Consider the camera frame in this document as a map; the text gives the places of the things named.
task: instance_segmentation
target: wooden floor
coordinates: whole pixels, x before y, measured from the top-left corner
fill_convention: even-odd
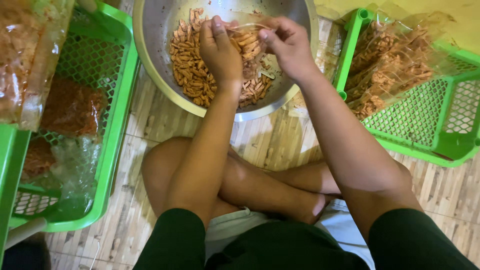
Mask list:
[[[113,2],[132,10],[129,0]],[[272,171],[321,159],[312,123],[297,117],[296,108],[292,101],[263,118],[235,123],[232,146],[248,162]],[[201,122],[163,96],[142,69],[107,213],[83,230],[48,235],[52,269],[87,270],[95,257],[93,269],[132,269],[156,221],[140,174],[145,153],[173,136],[193,136]],[[480,155],[449,169],[390,154],[410,169],[413,191],[425,212],[480,266]]]

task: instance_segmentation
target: yellow wall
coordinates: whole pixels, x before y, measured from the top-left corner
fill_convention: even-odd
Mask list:
[[[385,0],[314,0],[317,13],[329,19],[346,14],[372,2],[381,6]],[[452,15],[457,23],[446,29],[462,48],[480,55],[480,0],[391,0],[410,14],[441,11]]]

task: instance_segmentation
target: white cable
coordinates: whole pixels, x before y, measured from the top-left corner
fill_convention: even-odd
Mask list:
[[[98,248],[96,249],[95,257],[93,258],[92,265],[90,266],[90,270],[93,268],[93,264],[95,263],[96,256],[98,255],[98,251],[100,250],[100,240],[97,240]]]

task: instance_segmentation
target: bowl rim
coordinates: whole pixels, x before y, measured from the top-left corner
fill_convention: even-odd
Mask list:
[[[318,49],[318,35],[319,35],[319,25],[318,25],[318,16],[316,12],[315,4],[312,0],[305,0],[305,4],[307,5],[307,10],[309,13],[309,17],[312,20],[310,25],[310,47],[312,51],[313,58],[316,57],[317,49]],[[136,0],[133,4],[133,39],[135,41],[135,45],[138,50],[138,55],[142,64],[144,65],[145,70],[147,71],[148,75],[152,79],[152,81],[156,84],[156,86],[162,91],[162,93],[167,96],[173,103],[180,106],[182,109],[191,112],[195,115],[200,117],[204,117],[207,109],[196,104],[193,104],[186,98],[182,97],[179,93],[173,90],[162,78],[162,76],[158,73],[153,62],[148,55],[147,47],[145,44],[144,39],[144,32],[143,32],[143,13],[144,13],[144,6],[145,0]],[[249,121],[254,120],[263,116],[266,116],[277,109],[284,106],[287,102],[289,102],[300,90],[298,85],[293,85],[281,98],[277,101],[270,103],[269,105],[249,111],[249,112],[240,112],[235,114],[235,122],[242,122],[242,121]]]

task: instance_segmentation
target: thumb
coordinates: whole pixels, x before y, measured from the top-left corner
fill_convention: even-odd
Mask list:
[[[214,16],[212,19],[213,37],[215,38],[218,48],[220,49],[224,48],[224,46],[230,46],[230,39],[228,38],[227,31],[220,16]]]
[[[275,54],[282,53],[287,49],[285,43],[270,30],[262,29],[258,35]]]

